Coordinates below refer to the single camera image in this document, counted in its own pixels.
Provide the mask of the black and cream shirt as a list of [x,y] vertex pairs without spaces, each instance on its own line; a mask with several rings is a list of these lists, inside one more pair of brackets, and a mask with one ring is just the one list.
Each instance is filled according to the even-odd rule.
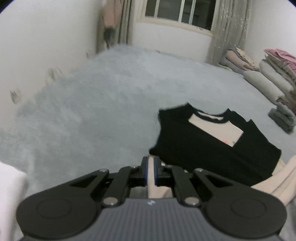
[[207,114],[190,104],[161,109],[161,130],[149,150],[167,165],[193,172],[202,168],[271,194],[284,205],[295,198],[295,158],[281,159],[252,120],[226,110]]

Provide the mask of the hanging pink garment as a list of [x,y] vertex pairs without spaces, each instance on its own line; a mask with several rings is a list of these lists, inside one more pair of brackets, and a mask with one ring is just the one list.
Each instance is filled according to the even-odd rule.
[[104,7],[104,27],[115,29],[119,23],[122,11],[121,0],[107,0]]

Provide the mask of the folded grey towel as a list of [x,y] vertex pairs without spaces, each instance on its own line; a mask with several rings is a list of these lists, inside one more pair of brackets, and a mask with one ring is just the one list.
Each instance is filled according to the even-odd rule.
[[276,104],[276,108],[272,108],[268,116],[286,133],[293,133],[295,130],[295,114],[281,102]]

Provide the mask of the pink quilted pillow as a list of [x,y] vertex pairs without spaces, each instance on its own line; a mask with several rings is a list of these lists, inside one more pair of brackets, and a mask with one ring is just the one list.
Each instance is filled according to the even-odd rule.
[[281,49],[265,49],[264,52],[274,63],[295,79],[295,56]]

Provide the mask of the grey patterned right curtain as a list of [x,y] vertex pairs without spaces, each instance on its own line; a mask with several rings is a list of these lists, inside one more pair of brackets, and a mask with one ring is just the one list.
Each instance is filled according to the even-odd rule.
[[217,65],[230,48],[244,49],[252,1],[219,1],[218,16],[206,62]]

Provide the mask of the grey left curtain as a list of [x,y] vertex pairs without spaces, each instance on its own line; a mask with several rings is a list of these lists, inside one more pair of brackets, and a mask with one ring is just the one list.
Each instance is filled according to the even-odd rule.
[[130,42],[130,36],[132,31],[133,22],[133,10],[134,1],[124,0],[121,1],[122,10],[120,15],[120,22],[117,29],[117,40],[118,44],[128,44]]

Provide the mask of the grey folded duvet stack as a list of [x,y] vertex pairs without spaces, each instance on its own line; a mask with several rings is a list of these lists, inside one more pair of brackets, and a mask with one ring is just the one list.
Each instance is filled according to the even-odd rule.
[[247,70],[244,72],[243,77],[271,103],[276,104],[280,98],[289,104],[295,105],[293,86],[274,69],[268,60],[262,59],[259,63],[259,71]]

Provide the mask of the dark window with white frame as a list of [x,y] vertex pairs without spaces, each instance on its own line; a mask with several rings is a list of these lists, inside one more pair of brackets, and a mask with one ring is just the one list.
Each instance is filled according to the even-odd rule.
[[219,5],[220,1],[140,1],[137,20],[211,36]]

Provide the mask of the blue-grey bed blanket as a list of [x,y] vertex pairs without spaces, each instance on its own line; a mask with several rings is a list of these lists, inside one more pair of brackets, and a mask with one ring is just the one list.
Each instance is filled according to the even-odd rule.
[[29,175],[63,178],[135,164],[156,142],[159,109],[185,103],[209,114],[234,110],[253,120],[284,160],[295,154],[295,135],[268,117],[271,102],[240,75],[123,46],[24,103],[1,131],[1,161]]

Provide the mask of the white charger in socket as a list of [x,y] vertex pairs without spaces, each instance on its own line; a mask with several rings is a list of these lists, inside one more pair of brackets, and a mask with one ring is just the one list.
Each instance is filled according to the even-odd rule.
[[53,67],[53,68],[49,68],[47,71],[47,78],[50,81],[56,81],[64,77],[65,75],[62,73],[62,71],[59,68]]

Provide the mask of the white wall socket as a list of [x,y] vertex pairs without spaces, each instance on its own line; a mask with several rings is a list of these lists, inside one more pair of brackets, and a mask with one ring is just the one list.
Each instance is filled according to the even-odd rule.
[[22,94],[18,88],[15,90],[10,90],[10,95],[14,104],[18,104],[22,100]]

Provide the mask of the pink folded bedding by curtain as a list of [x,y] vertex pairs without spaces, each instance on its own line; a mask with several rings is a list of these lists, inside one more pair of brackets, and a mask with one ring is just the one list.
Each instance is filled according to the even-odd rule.
[[259,71],[259,68],[255,65],[251,65],[245,59],[243,59],[238,53],[236,48],[228,49],[222,55],[219,65],[230,68],[233,72],[243,75],[245,71]]

